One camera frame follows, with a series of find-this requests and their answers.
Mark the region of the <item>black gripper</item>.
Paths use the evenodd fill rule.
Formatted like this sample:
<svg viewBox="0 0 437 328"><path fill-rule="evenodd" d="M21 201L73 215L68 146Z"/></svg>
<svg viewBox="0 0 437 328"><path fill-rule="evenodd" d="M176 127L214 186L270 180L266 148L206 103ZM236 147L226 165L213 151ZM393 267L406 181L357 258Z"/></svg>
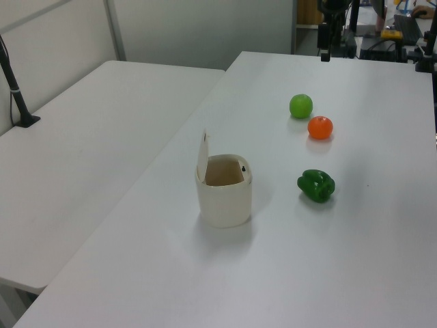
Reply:
<svg viewBox="0 0 437 328"><path fill-rule="evenodd" d="M318 48L322 62L329 62L331 58L330 47L330 25L321 23L318 25Z"/></svg>

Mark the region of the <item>bystander hand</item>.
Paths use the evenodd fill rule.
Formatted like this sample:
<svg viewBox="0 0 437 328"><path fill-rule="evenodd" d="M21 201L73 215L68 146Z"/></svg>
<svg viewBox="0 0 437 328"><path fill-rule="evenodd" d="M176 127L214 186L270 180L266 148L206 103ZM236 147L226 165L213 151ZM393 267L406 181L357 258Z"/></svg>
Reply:
<svg viewBox="0 0 437 328"><path fill-rule="evenodd" d="M414 7L410 15L413 18L420 18L425 20L432 19L434 16L434 8L425 5L418 5Z"/></svg>

